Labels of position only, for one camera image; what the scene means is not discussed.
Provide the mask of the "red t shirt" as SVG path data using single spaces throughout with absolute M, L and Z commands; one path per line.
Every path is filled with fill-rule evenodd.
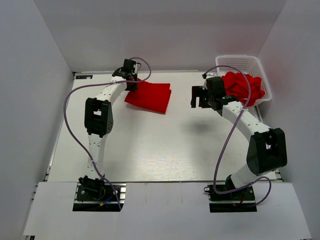
M 165 114 L 171 93 L 170 83 L 151 83 L 138 79 L 137 89 L 130 91 L 124 101 L 138 108 Z

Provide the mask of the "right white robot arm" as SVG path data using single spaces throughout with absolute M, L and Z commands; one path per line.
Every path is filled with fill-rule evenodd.
M 210 108 L 233 124 L 248 141 L 246 163 L 225 180 L 225 189 L 213 191 L 236 200 L 244 189 L 262 179 L 265 174 L 288 164 L 285 133 L 271 128 L 254 117 L 234 95 L 228 95 L 221 77 L 207 78 L 202 86 L 191 88 L 192 108 Z

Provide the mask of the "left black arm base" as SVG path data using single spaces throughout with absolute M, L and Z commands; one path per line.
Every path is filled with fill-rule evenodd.
M 72 211 L 73 212 L 120 212 L 126 198 L 126 185 L 102 185 L 96 190 L 81 184 L 77 185 Z

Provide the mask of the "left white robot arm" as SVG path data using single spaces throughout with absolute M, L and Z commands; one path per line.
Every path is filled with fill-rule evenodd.
M 109 183 L 104 172 L 104 153 L 106 140 L 113 129 L 113 105 L 124 91 L 135 91 L 138 82 L 138 70 L 141 64 L 132 58 L 125 59 L 123 66 L 116 69 L 109 82 L 96 84 L 103 87 L 95 97 L 85 101 L 84 127 L 88 134 L 88 163 L 87 173 L 92 178 L 93 174 L 101 181 Z

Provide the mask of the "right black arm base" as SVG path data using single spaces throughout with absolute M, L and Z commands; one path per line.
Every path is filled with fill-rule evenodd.
M 208 194 L 210 213 L 254 213 L 257 212 L 256 198 L 250 186 L 237 192 L 217 194 L 213 185 L 207 185 L 203 191 Z

